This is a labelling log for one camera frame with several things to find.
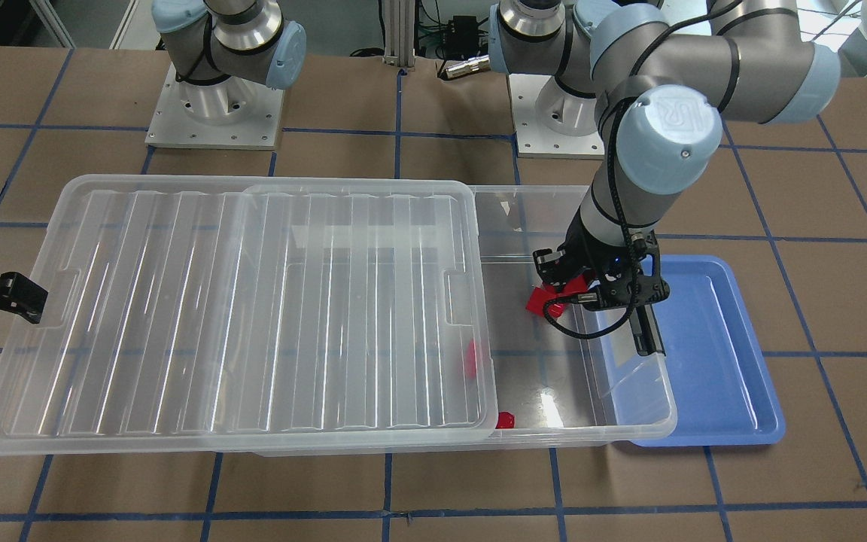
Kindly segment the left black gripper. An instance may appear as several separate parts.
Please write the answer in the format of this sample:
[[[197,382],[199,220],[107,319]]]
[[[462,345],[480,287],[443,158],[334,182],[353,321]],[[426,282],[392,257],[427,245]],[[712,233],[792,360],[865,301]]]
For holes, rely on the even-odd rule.
[[[626,247],[578,239],[561,244],[557,250],[534,251],[532,257],[541,284],[563,287],[584,276],[589,290],[578,294],[595,295],[592,300],[582,302],[589,311],[623,308],[631,298],[635,299],[635,306],[663,302],[670,296],[670,285],[661,277],[660,250],[654,231],[634,233],[633,246],[633,260]]]

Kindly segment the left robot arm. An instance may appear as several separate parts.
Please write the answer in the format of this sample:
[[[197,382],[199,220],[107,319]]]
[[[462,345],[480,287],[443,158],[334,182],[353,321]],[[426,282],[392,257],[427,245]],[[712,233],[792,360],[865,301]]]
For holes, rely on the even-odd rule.
[[[534,119],[550,132],[599,136],[604,161],[564,243],[534,253],[530,311],[558,315],[589,289],[587,309],[644,306],[668,287],[654,230],[703,174],[723,121],[801,123],[830,103],[836,52],[803,41],[792,1],[709,1],[707,35],[682,33],[653,3],[501,1],[488,15],[493,71],[541,76]]]

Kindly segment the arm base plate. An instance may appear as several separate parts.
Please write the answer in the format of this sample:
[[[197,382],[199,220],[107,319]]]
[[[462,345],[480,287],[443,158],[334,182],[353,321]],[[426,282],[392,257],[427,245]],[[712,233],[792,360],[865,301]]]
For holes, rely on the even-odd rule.
[[[602,159],[594,99],[563,90],[549,75],[508,76],[517,154],[523,158]]]
[[[274,151],[285,90],[231,77],[212,86],[176,79],[169,66],[145,144],[175,150]]]

